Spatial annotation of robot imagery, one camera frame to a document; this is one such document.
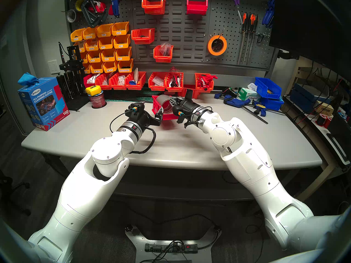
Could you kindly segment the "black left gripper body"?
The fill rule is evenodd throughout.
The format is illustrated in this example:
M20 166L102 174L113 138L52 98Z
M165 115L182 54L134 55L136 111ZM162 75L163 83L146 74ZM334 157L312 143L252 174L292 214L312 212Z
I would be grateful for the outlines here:
M132 103L126 109L126 116L128 121L134 122L140 128L146 128L154 125L154 120L150 114L145 111L145 105L143 102Z

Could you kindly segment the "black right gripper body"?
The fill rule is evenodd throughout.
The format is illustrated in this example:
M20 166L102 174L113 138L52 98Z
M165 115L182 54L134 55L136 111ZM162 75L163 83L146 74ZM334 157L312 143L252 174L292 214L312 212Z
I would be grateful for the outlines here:
M204 107L189 101L180 100L180 104L173 106L173 114L178 117L177 123L183 123L186 119L189 123L202 123L201 116L204 114Z

